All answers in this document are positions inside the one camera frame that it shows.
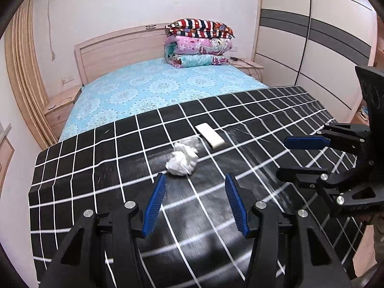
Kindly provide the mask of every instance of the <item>headboard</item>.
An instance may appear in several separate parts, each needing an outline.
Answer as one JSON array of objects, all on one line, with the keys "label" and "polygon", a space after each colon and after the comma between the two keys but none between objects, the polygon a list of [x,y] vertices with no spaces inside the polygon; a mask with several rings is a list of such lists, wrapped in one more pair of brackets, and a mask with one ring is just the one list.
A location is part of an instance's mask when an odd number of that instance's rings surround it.
[{"label": "headboard", "polygon": [[75,45],[74,52],[84,85],[127,65],[164,57],[169,23],[110,32]]}]

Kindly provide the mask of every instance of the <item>crumpled tissue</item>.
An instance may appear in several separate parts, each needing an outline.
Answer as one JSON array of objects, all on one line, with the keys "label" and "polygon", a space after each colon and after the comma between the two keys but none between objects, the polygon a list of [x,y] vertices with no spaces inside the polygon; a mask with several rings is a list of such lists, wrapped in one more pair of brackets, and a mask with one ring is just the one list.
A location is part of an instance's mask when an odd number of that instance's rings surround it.
[{"label": "crumpled tissue", "polygon": [[176,142],[172,157],[166,162],[168,172],[173,175],[191,175],[197,164],[197,145],[197,135]]}]

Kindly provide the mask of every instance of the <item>checkered tablecloth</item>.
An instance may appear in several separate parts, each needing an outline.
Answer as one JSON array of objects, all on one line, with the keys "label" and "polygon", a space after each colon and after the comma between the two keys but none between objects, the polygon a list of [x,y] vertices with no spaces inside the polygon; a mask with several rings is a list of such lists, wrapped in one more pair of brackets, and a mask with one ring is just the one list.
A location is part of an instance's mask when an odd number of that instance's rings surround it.
[{"label": "checkered tablecloth", "polygon": [[[198,164],[189,177],[167,175],[155,231],[139,240],[153,287],[241,287],[253,240],[237,231],[224,190],[232,172],[239,185],[281,211],[304,208],[315,217],[341,263],[348,267],[364,226],[333,219],[314,190],[276,179],[279,166],[314,166],[343,172],[356,157],[325,148],[287,150],[289,135],[315,134],[335,120],[301,87],[279,87],[209,97],[128,117],[57,143],[41,152],[29,193],[31,240],[38,280],[75,220],[86,209],[119,207],[165,172],[172,144],[207,122],[226,141],[212,150],[200,138]],[[114,287],[111,237],[105,236],[109,287]],[[281,236],[276,270],[285,265]]]}]

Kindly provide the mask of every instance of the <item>floral pattern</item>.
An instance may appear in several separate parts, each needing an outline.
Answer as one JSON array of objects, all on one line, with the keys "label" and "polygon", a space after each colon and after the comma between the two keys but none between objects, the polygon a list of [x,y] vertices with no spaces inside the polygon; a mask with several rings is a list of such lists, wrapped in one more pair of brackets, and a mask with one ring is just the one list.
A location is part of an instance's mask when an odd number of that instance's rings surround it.
[{"label": "floral pattern", "polygon": [[164,59],[139,62],[83,87],[60,140],[167,105],[264,87],[232,66],[177,69]]}]

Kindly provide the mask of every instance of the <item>folded blanket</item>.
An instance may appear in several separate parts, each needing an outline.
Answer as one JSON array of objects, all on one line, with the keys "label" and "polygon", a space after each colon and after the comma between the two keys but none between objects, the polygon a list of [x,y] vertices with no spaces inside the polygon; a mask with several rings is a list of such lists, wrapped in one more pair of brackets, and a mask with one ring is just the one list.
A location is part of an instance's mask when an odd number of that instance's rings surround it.
[{"label": "folded blanket", "polygon": [[231,39],[203,39],[178,35],[166,38],[166,43],[176,43],[175,54],[214,54],[221,55],[232,48]]},{"label": "folded blanket", "polygon": [[176,42],[164,44],[166,62],[175,68],[197,67],[206,65],[228,65],[228,58],[211,54],[176,54]]},{"label": "folded blanket", "polygon": [[194,38],[232,38],[234,32],[230,27],[223,23],[214,21],[204,21],[202,19],[179,19],[170,24],[169,35],[178,34],[179,36]]}]

